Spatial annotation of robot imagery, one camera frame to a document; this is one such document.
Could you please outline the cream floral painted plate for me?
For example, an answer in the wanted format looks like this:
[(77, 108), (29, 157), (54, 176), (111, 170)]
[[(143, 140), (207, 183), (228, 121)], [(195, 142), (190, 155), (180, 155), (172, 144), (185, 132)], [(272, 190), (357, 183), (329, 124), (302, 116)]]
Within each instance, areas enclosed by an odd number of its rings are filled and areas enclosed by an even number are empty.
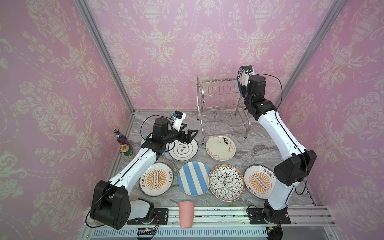
[(228, 136), (211, 137), (206, 142), (206, 151), (214, 160), (228, 161), (236, 154), (236, 145)]

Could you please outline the green red rimmed white plate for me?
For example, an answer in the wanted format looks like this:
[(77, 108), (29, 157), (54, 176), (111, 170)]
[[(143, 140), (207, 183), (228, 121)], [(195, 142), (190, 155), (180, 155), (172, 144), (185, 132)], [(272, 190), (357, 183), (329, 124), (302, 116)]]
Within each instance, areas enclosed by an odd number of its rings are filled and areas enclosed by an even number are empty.
[(238, 74), (237, 74), (238, 88), (243, 98), (245, 97), (249, 77), (252, 75), (254, 75), (254, 69), (252, 65), (241, 66), (238, 70)]

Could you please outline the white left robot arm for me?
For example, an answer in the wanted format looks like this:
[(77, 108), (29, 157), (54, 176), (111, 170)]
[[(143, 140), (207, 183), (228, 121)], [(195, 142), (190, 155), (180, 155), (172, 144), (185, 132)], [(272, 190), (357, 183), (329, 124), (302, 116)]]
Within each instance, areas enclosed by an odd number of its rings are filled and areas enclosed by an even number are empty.
[(154, 203), (138, 199), (131, 201), (130, 193), (148, 168), (175, 141), (189, 144), (198, 134), (187, 130), (183, 121), (186, 114), (175, 111), (169, 118), (157, 116), (153, 130), (147, 135), (137, 155), (126, 167), (108, 181), (99, 181), (94, 189), (91, 208), (86, 219), (120, 230), (128, 221), (151, 221), (155, 215)]

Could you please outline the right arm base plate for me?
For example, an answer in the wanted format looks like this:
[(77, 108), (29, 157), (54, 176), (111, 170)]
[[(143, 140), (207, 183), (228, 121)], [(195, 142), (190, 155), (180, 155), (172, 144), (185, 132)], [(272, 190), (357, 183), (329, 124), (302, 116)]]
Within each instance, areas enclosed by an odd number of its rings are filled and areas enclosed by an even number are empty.
[(279, 211), (275, 211), (270, 207), (264, 207), (263, 209), (260, 209), (255, 208), (254, 206), (249, 206), (246, 209), (246, 213), (251, 225), (291, 224), (291, 219), (288, 214), (288, 207)]

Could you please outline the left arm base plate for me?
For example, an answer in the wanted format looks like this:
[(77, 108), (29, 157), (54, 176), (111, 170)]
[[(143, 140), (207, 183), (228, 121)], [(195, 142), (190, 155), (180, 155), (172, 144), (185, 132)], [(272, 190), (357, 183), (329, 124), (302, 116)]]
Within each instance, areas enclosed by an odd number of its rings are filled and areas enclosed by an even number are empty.
[(145, 218), (138, 218), (127, 221), (127, 225), (166, 225), (168, 223), (169, 209), (168, 208), (155, 208), (150, 211), (149, 215)]

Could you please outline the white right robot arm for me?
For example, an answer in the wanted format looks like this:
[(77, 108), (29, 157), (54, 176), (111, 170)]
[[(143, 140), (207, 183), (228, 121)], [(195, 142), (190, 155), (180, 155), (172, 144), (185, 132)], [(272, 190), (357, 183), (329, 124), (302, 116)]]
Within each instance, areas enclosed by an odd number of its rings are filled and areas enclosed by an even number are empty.
[(261, 75), (249, 76), (245, 90), (246, 110), (270, 135), (282, 161), (275, 166), (276, 185), (267, 200), (273, 211), (281, 211), (295, 188), (306, 180), (317, 158), (313, 150), (307, 150), (290, 132), (277, 112), (275, 105), (265, 98), (266, 78)]

